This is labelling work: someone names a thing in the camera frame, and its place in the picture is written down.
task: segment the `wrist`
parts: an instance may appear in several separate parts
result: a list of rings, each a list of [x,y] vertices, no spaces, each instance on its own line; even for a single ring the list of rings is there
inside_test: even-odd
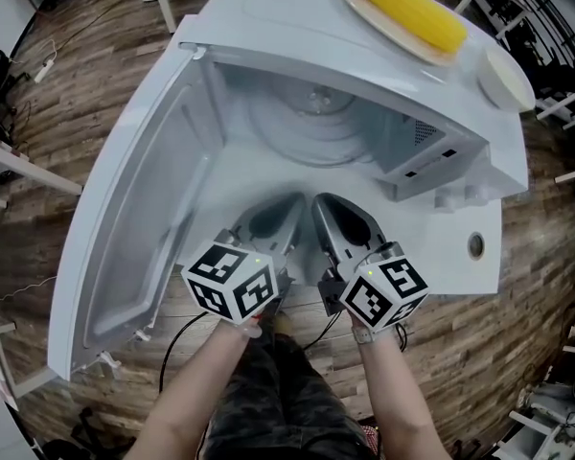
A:
[[[391,329],[391,327],[386,327],[377,332],[374,332],[365,326],[353,326],[352,334],[354,335],[354,339],[358,345],[368,345],[384,339],[387,335],[391,335],[391,333],[388,332]]]
[[[244,333],[238,326],[231,324],[223,319],[220,319],[218,324],[213,331],[214,334],[217,334],[222,339],[230,340],[233,342],[248,342],[249,335]]]
[[[357,318],[353,313],[351,313],[350,311],[347,310],[347,313],[349,313],[350,318],[352,319],[352,328],[360,328],[363,327],[364,329],[368,329],[364,324],[362,324],[362,322],[360,321],[359,318]]]

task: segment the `yellow corn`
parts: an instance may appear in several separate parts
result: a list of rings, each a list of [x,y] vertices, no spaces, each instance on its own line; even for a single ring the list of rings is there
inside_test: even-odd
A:
[[[467,28],[451,11],[433,0],[370,0],[408,31],[431,45],[455,53],[467,38]]]

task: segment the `electrical cord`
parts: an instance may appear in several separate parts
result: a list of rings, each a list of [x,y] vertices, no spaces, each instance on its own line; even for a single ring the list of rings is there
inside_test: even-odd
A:
[[[52,60],[52,61],[55,61],[56,58],[58,57],[58,50],[56,49],[56,42],[55,42],[53,39],[49,39],[48,41],[45,41],[45,43],[40,47],[40,49],[44,48],[44,47],[45,47],[45,44],[46,44],[47,42],[50,42],[50,43],[53,45],[53,47],[54,47],[54,57],[52,57],[51,60]],[[45,58],[45,59],[42,60],[42,61],[43,61],[43,62],[42,62],[43,65],[45,64],[46,59],[47,59],[47,58]]]
[[[181,335],[183,333],[185,333],[185,331],[188,330],[188,328],[193,325],[195,322],[197,322],[198,320],[200,320],[202,317],[204,317],[207,313],[209,313],[208,311],[204,311],[203,313],[199,313],[196,317],[194,317],[192,320],[190,320],[187,324],[185,324],[181,330],[176,333],[176,336],[172,338],[172,342],[171,345],[169,346],[169,349],[166,350],[166,354],[164,356],[164,361],[162,362],[162,368],[160,370],[160,394],[162,393],[162,390],[164,390],[164,372],[166,371],[166,363],[168,363],[169,361],[169,357],[171,356],[171,351],[173,350],[173,346],[174,343],[177,341],[177,339],[179,337],[181,337]]]
[[[377,430],[377,460],[381,459],[381,430],[376,427]]]
[[[371,451],[371,449],[368,445],[363,445],[361,442],[355,441],[354,436],[352,434],[348,434],[348,433],[330,432],[330,433],[322,434],[320,436],[315,436],[314,438],[308,440],[305,444],[303,444],[302,447],[300,447],[300,450],[302,450],[302,451],[310,450],[311,445],[314,445],[315,443],[319,443],[320,441],[328,441],[328,440],[344,441],[345,443],[349,443],[351,445],[354,445],[362,453],[361,455],[358,455],[357,458],[366,458],[367,460],[369,460],[369,459],[375,460],[376,459],[375,455],[373,454],[373,452]]]
[[[564,324],[566,322],[565,319],[566,319],[566,316],[568,314],[568,311],[573,310],[573,309],[575,309],[575,304],[570,304],[563,310],[563,315],[562,315],[561,322],[560,322],[560,331],[559,331],[559,335],[558,335],[558,342],[561,343],[561,347],[553,356],[551,356],[548,360],[546,360],[544,362],[544,364],[539,369],[543,368],[546,363],[547,363],[547,367],[549,367],[549,365],[556,362],[558,360],[558,358],[560,357],[560,355],[563,353],[562,344],[564,341]],[[539,369],[535,366],[534,363],[529,363],[526,366],[526,368],[524,368],[524,371],[521,374],[521,380],[526,385],[531,385],[531,386],[536,385],[537,383],[539,383],[541,381],[541,379],[539,379],[537,377]]]
[[[46,280],[41,281],[40,283],[36,284],[32,284],[32,285],[27,285],[26,287],[22,287],[20,289],[17,289],[16,291],[14,291],[13,293],[9,293],[8,295],[4,295],[3,297],[0,298],[0,302],[2,302],[3,300],[6,300],[7,298],[9,298],[10,296],[14,296],[16,295],[18,292],[20,291],[25,291],[28,288],[38,288],[38,287],[42,287],[45,283],[47,283],[48,281],[51,280],[55,280],[57,276],[52,276],[51,278],[47,278]]]
[[[575,423],[571,423],[571,422],[570,422],[571,416],[572,416],[573,414],[575,414],[575,410],[572,411],[572,412],[569,412],[569,413],[566,415],[566,421],[564,422],[563,425],[561,425],[561,429],[569,429],[570,427],[573,427],[573,428],[575,429]]]
[[[26,122],[23,124],[23,127],[21,128],[21,130],[17,131],[17,135],[19,135],[23,131],[25,131],[26,126],[28,125],[28,122],[30,121],[30,114],[32,113],[32,103],[30,101],[26,101],[26,103],[23,104],[22,111],[26,108],[26,106],[28,107],[28,115],[26,116]]]
[[[366,254],[359,263],[356,264],[356,267],[358,267],[359,265],[361,265],[364,261],[366,261],[369,257],[375,255],[375,254],[379,254],[380,252],[383,252],[385,249],[391,247],[393,244],[392,241],[385,241],[384,243],[382,243],[379,247],[377,247],[375,250],[371,250],[368,254]]]
[[[406,345],[407,345],[406,329],[404,328],[404,325],[400,324],[400,323],[396,324],[395,329],[396,329],[396,334],[398,334],[398,336],[399,336],[401,353],[403,353],[404,350],[406,349]]]
[[[340,311],[337,315],[335,315],[332,320],[328,323],[328,325],[326,326],[326,328],[322,331],[322,333],[310,344],[307,344],[307,346],[305,346],[303,348],[303,351],[307,351],[308,348],[310,348],[311,346],[313,346],[314,344],[317,344],[323,337],[324,335],[326,335],[328,333],[328,331],[331,329],[331,327],[336,323],[336,321],[338,320],[338,317],[341,316],[341,313],[343,313],[343,310]],[[403,324],[396,324],[396,326],[394,327],[394,329],[396,330],[396,334],[399,337],[399,347],[401,348],[401,353],[404,352],[404,350],[406,349],[406,345],[408,343],[408,339],[407,339],[407,334],[406,334],[406,329],[404,328]]]
[[[29,144],[27,141],[25,141],[25,140],[22,141],[19,145],[17,145],[17,147],[16,147],[15,149],[21,151],[21,148],[22,148],[24,145],[27,146],[25,155],[26,155],[26,156],[30,156],[30,144]]]
[[[162,393],[162,390],[164,390],[164,372],[166,371],[166,364],[168,363],[169,357],[171,356],[171,351],[173,350],[174,343],[177,341],[177,339],[183,333],[185,333],[185,331],[188,330],[188,328],[190,326],[192,326],[195,322],[200,320],[202,317],[204,317],[208,313],[209,313],[208,311],[204,311],[203,313],[199,313],[196,317],[194,317],[187,324],[185,324],[181,328],[181,330],[178,333],[176,333],[176,336],[172,338],[171,345],[169,346],[169,349],[166,350],[166,354],[164,356],[164,361],[162,362],[162,369],[160,370],[160,394]],[[202,438],[200,438],[200,445],[198,445],[198,450],[195,453],[196,460],[198,460],[198,458],[200,458],[200,452],[202,451],[202,446],[204,445],[204,439],[207,436],[208,429],[209,429],[209,425],[207,424],[207,426],[204,428],[204,432],[202,433]]]
[[[70,34],[70,36],[68,36],[64,42],[62,42],[59,47],[55,47],[55,42],[54,42],[54,50],[55,50],[55,55],[54,58],[55,59],[58,56],[58,51],[61,51],[64,49],[64,47],[70,42],[72,41],[75,37],[77,37],[79,34],[81,34],[83,31],[85,31],[86,29],[89,29],[91,26],[93,26],[96,22],[98,22],[102,17],[104,17],[105,15],[107,15],[110,11],[112,11],[113,9],[115,9],[115,7],[117,7],[119,4],[121,4],[124,0],[118,0],[117,2],[115,2],[113,5],[109,6],[105,11],[101,12],[98,16],[94,17],[94,19],[89,22],[88,24],[85,24],[83,27],[81,27],[80,29],[78,29],[77,31],[75,31],[74,33]],[[45,66],[45,64],[47,63],[47,58],[49,57],[49,55],[47,55],[43,60],[42,60],[42,64],[43,66]]]
[[[338,317],[341,316],[341,313],[343,313],[343,310],[340,311],[337,315],[335,315],[331,321],[328,323],[328,325],[326,326],[326,329],[324,329],[322,331],[322,333],[311,343],[311,344],[307,344],[307,346],[305,346],[303,348],[303,351],[307,351],[308,348],[310,348],[311,346],[313,346],[314,344],[317,344],[322,337],[324,337],[324,335],[326,335],[326,333],[330,330],[330,328],[336,323],[336,321],[338,320]]]

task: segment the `black cable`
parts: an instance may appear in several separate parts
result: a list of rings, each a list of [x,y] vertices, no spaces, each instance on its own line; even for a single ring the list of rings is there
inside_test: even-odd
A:
[[[19,131],[17,131],[17,129],[15,130],[17,131],[17,134],[20,134],[22,131],[24,131],[26,129],[26,126],[28,125],[28,122],[30,121],[30,114],[32,113],[32,103],[30,101],[26,101],[26,103],[23,104],[23,109],[25,109],[26,106],[28,107],[28,116],[26,116],[26,122],[23,124],[23,127]]]
[[[68,44],[72,39],[74,39],[76,36],[78,36],[79,34],[81,34],[83,31],[85,31],[86,29],[89,29],[91,26],[93,26],[96,22],[98,22],[98,20],[100,20],[102,17],[104,17],[105,15],[107,15],[110,11],[112,11],[113,9],[115,9],[115,7],[117,7],[119,4],[121,4],[124,0],[119,0],[117,2],[115,2],[113,5],[111,5],[108,9],[106,9],[105,11],[101,12],[100,15],[98,15],[97,17],[95,17],[89,24],[84,25],[83,27],[81,27],[79,30],[75,31],[74,33],[72,33],[69,37],[66,38],[66,40],[64,42],[62,42],[58,47],[56,47],[56,52],[61,51],[64,46],[66,46],[66,44]],[[51,56],[53,54],[50,53],[47,56],[45,56],[42,59],[42,64],[43,66],[45,66],[45,64],[47,63],[47,58],[49,56]]]
[[[313,344],[317,344],[317,342],[319,342],[322,339],[322,337],[324,337],[324,335],[326,335],[326,333],[330,330],[330,328],[336,323],[338,317],[341,316],[341,313],[343,313],[343,310],[340,311],[337,315],[335,315],[326,326],[326,329],[324,329],[322,333],[311,344],[307,344],[307,346],[305,346],[303,350],[307,351],[307,349],[310,348]]]
[[[562,429],[569,429],[570,427],[573,427],[573,428],[575,429],[575,423],[570,423],[570,422],[569,422],[570,419],[571,419],[571,416],[572,416],[573,414],[575,414],[575,410],[572,411],[572,412],[569,412],[569,413],[566,415],[566,421],[564,421],[564,424],[561,425],[561,428],[562,428]]]
[[[192,320],[190,320],[187,324],[185,324],[181,330],[176,333],[176,336],[172,338],[172,342],[171,345],[169,346],[169,349],[166,350],[166,355],[164,356],[164,362],[162,363],[162,369],[160,370],[160,394],[162,393],[162,390],[164,390],[164,372],[166,371],[166,363],[168,363],[169,357],[171,355],[171,351],[173,350],[173,346],[174,343],[176,342],[176,340],[183,334],[185,333],[185,331],[187,331],[187,329],[194,324],[195,322],[197,322],[198,320],[200,320],[202,317],[204,317],[207,313],[209,313],[208,311],[204,311],[203,313],[200,313],[199,315],[197,315],[196,317],[194,317]]]
[[[356,449],[362,453],[362,455],[360,455],[358,458],[365,458],[367,460],[376,460],[375,455],[373,454],[373,451],[368,446],[368,444],[363,445],[360,441],[354,438],[354,435],[349,433],[330,432],[326,434],[321,434],[319,436],[315,436],[314,438],[308,440],[302,447],[300,447],[300,450],[310,450],[311,445],[319,443],[320,441],[327,441],[327,440],[345,441],[346,443],[354,445]]]
[[[207,426],[204,428],[204,432],[202,433],[202,438],[200,438],[200,445],[198,445],[198,450],[195,453],[195,460],[198,460],[200,458],[200,452],[202,451],[202,446],[204,445],[204,440],[207,437],[208,430],[209,430],[209,423],[207,423]]]
[[[381,430],[377,428],[377,460],[381,459]]]
[[[531,379],[527,378],[528,372],[531,371],[533,377]],[[529,363],[526,368],[524,368],[524,371],[521,374],[521,380],[526,383],[527,385],[536,385],[537,383],[539,383],[539,380],[537,377],[534,377],[534,375],[537,373],[537,367],[535,366],[534,363]]]
[[[396,334],[399,336],[401,353],[406,349],[407,345],[407,337],[406,337],[406,329],[404,328],[403,324],[396,324]]]
[[[575,309],[575,304],[571,303],[563,311],[563,316],[562,316],[561,321],[560,321],[560,335],[558,336],[558,340],[559,340],[561,345],[560,345],[560,348],[558,349],[558,351],[556,351],[556,354],[554,355],[554,357],[552,358],[552,362],[557,361],[558,358],[563,353],[564,324],[565,324],[564,320],[566,319],[567,312],[570,310],[573,310],[573,309]],[[575,313],[573,314],[573,318],[571,319],[571,322],[575,322]]]
[[[27,141],[25,141],[25,140],[22,141],[19,145],[17,145],[17,146],[15,147],[15,149],[16,149],[17,151],[21,151],[21,148],[22,148],[24,145],[27,145],[27,146],[28,146],[28,147],[26,148],[26,153],[25,153],[25,155],[26,155],[27,157],[29,157],[29,156],[30,156],[30,144],[29,144]]]

